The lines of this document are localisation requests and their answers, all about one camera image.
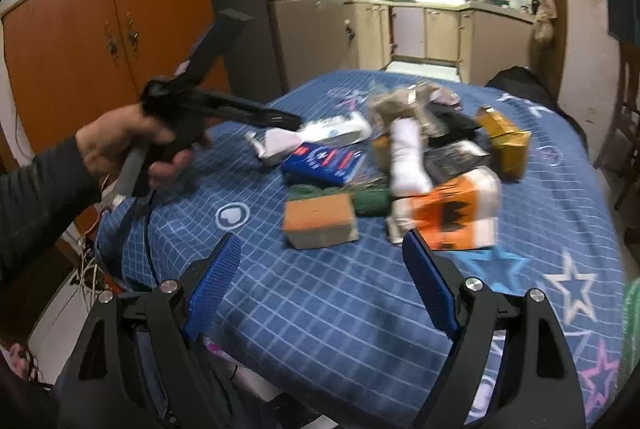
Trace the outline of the dark left forearm sleeve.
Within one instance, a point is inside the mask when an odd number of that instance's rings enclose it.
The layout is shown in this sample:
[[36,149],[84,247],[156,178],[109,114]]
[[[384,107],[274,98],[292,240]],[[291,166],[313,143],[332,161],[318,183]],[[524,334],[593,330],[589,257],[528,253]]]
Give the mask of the dark left forearm sleeve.
[[101,198],[73,137],[1,177],[1,314],[20,297],[12,285],[70,223]]

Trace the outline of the person's left hand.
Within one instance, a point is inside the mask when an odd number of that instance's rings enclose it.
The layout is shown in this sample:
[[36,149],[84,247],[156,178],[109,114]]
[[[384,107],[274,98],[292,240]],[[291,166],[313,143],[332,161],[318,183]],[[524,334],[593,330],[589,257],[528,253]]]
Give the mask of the person's left hand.
[[[101,181],[122,170],[127,152],[139,141],[169,144],[175,134],[157,119],[143,114],[140,104],[107,111],[75,133],[80,158],[89,174]],[[193,149],[183,149],[171,161],[155,161],[148,170],[149,186],[159,188],[189,166]]]

